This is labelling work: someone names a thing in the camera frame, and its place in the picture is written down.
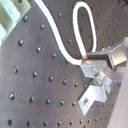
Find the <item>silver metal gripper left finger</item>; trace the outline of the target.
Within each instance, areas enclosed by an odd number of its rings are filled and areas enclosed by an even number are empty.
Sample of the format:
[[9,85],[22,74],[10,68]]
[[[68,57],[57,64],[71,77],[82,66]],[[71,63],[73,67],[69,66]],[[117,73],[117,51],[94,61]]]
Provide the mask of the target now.
[[126,67],[119,66],[112,70],[106,62],[84,62],[80,68],[85,77],[91,78],[87,89],[78,99],[80,110],[86,115],[95,101],[106,102],[111,85],[122,82]]

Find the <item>black silver gripper right finger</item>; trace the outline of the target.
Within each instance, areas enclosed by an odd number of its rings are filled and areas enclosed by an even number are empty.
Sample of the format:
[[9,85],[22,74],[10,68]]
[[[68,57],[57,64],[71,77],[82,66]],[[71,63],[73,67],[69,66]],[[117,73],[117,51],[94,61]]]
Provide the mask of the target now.
[[127,60],[127,46],[128,37],[125,37],[111,47],[104,48],[101,51],[88,52],[87,56],[89,60],[106,60],[109,67],[115,67],[116,65]]

